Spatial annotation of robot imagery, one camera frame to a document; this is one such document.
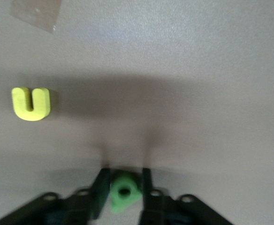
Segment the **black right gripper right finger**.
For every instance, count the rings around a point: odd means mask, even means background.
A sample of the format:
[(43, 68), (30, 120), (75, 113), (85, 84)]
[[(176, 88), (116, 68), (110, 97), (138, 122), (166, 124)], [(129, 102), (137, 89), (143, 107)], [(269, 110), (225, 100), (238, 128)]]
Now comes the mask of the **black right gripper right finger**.
[(153, 186), (152, 172), (142, 169), (143, 210), (139, 225), (233, 225), (191, 194), (176, 200)]

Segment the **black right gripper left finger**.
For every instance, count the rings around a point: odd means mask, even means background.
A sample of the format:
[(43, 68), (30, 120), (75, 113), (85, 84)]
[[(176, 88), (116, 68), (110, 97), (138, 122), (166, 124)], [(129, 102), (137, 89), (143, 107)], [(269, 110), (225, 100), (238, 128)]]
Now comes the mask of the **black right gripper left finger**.
[(99, 218), (110, 190), (110, 169), (101, 169), (90, 187), (67, 198), (54, 192), (39, 195), (0, 218), (0, 225), (89, 225)]

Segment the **green foam letter b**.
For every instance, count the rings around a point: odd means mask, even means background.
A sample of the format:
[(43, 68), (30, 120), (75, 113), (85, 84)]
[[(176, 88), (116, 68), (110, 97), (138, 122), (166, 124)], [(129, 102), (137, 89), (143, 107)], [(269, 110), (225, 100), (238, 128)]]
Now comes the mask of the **green foam letter b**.
[(134, 173), (122, 172), (112, 180), (110, 186), (111, 211), (120, 213), (139, 201), (142, 191), (139, 179)]

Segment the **yellow foam letter u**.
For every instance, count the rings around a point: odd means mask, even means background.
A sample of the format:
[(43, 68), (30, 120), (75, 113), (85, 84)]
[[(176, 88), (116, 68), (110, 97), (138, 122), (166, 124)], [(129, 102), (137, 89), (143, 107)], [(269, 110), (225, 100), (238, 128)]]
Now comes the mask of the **yellow foam letter u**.
[(39, 121), (51, 112), (50, 91), (36, 88), (15, 87), (11, 90), (13, 110), (16, 116), (26, 121)]

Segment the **brown tape patch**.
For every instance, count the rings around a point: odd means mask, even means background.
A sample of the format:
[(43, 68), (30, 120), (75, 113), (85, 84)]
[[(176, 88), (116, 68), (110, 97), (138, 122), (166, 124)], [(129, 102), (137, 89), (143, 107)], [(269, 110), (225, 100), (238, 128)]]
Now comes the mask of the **brown tape patch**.
[(10, 14), (49, 33), (56, 30), (62, 0), (13, 0)]

